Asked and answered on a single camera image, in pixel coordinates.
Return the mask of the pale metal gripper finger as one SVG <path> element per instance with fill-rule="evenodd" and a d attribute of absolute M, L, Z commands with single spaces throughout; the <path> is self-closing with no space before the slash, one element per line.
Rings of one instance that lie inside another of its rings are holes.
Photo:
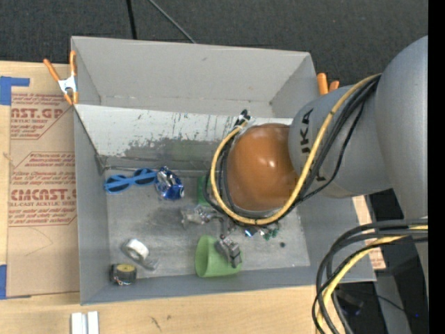
<path fill-rule="evenodd" d="M 180 209 L 181 224 L 188 227 L 190 224 L 206 225 L 219 217 L 219 213 L 211 207 L 201 205 L 185 206 Z"/>
<path fill-rule="evenodd" d="M 221 236 L 214 245 L 216 251 L 222 255 L 232 268 L 237 268 L 242 263 L 242 254 L 239 243 L 229 237 Z"/>

